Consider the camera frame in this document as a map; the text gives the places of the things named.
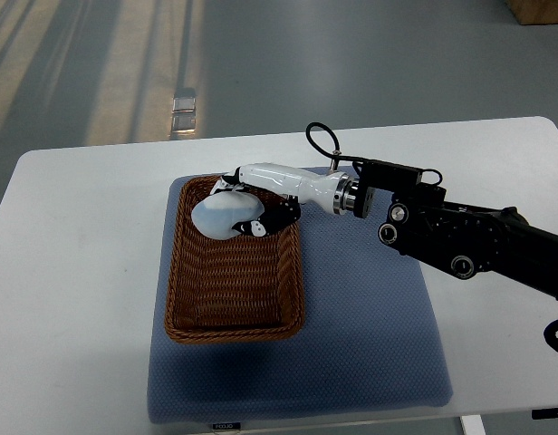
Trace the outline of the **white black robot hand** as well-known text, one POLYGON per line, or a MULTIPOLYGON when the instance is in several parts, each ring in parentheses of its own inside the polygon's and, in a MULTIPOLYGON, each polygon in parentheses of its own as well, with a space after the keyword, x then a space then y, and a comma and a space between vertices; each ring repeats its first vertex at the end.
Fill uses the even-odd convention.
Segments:
MULTIPOLYGON (((237 168, 233 175, 222 175, 210 193, 243 191, 245 185, 296 198, 300 204, 313 202, 327 213, 341 215, 353 211, 357 182, 341 171, 321 175, 307 169, 256 163, 237 168)), ((232 229, 245 236, 269 237, 295 224, 300 217, 300 205, 284 201, 256 219, 237 222, 232 229)))

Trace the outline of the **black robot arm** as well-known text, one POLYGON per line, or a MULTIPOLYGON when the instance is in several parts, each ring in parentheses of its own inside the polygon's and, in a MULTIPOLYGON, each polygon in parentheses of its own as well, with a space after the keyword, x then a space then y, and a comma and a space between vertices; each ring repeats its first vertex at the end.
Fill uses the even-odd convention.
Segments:
POLYGON ((331 169, 319 175, 271 163, 244 165, 222 175, 207 197, 221 205, 235 193, 261 189, 282 197, 281 206, 231 226, 236 233, 266 237, 301 216, 313 202, 325 212, 370 214, 377 190, 391 193, 380 242, 458 279, 494 271, 558 301, 558 236, 528 224, 514 207, 491 209, 447 202, 438 182, 424 170, 375 159, 352 163, 357 175, 331 169))

